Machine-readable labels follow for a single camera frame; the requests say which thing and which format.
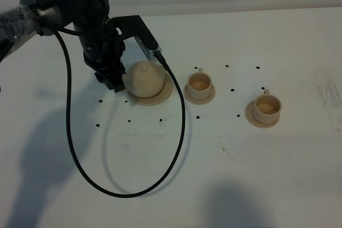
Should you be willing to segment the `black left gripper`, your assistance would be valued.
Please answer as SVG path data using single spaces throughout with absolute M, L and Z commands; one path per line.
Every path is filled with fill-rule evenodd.
M 113 23 L 107 21 L 94 31 L 79 36 L 79 40 L 83 47 L 84 61 L 95 71 L 98 82 L 114 92 L 124 90 L 122 76 L 125 68 L 121 56 L 125 44 Z

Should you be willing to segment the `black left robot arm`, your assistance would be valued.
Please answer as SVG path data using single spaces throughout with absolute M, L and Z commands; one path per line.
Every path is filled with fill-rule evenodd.
M 108 0 L 20 0 L 1 13 L 1 59 L 22 47 L 35 35 L 77 36 L 84 62 L 97 80 L 115 92 L 125 88 L 121 56 L 125 44 L 108 17 Z

